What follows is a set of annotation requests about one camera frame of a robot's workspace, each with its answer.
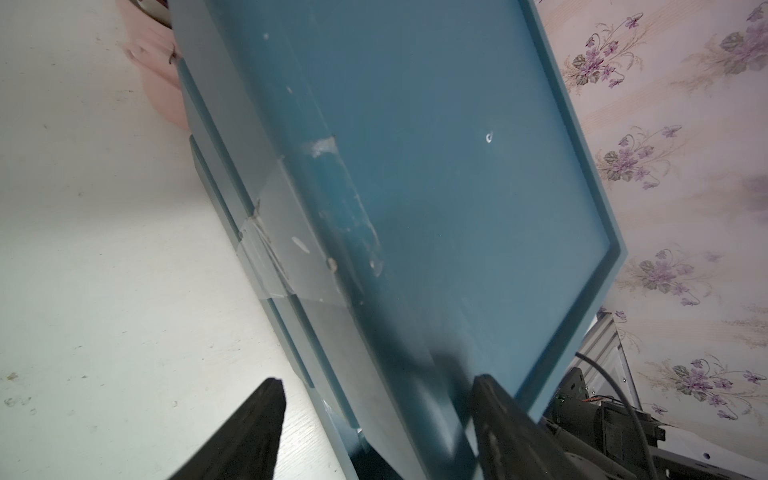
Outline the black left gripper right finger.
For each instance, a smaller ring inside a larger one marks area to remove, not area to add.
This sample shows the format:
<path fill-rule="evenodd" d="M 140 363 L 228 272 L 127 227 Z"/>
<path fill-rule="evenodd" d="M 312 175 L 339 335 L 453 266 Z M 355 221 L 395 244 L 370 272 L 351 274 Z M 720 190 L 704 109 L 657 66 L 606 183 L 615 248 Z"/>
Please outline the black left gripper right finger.
<path fill-rule="evenodd" d="M 470 413 L 485 479 L 598 479 L 600 469 L 569 456 L 490 375 L 474 378 Z"/>

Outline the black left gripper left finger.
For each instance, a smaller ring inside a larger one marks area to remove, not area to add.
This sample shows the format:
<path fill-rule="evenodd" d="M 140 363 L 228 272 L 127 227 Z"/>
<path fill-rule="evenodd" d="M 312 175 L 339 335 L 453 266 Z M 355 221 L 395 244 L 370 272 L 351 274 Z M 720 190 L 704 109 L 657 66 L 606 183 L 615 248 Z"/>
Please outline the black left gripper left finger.
<path fill-rule="evenodd" d="M 271 479 L 277 463 L 286 396 L 268 378 L 171 477 L 176 480 Z"/>

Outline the teal drawer cabinet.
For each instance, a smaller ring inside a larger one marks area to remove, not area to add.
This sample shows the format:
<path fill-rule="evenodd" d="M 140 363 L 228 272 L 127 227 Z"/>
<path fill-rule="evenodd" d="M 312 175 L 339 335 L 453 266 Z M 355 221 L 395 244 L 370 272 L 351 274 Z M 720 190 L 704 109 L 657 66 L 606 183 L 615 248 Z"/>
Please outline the teal drawer cabinet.
<path fill-rule="evenodd" d="M 626 256 L 530 1 L 174 1 L 209 182 L 297 371 L 405 479 L 542 416 Z"/>

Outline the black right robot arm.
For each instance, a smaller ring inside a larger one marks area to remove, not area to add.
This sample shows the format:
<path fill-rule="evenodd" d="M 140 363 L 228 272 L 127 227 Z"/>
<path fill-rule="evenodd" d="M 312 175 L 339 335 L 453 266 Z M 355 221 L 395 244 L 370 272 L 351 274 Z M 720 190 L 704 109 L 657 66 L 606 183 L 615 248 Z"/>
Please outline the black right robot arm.
<path fill-rule="evenodd" d="M 608 479 L 765 479 L 767 465 L 635 408 L 619 383 L 578 353 L 542 425 L 579 466 Z"/>

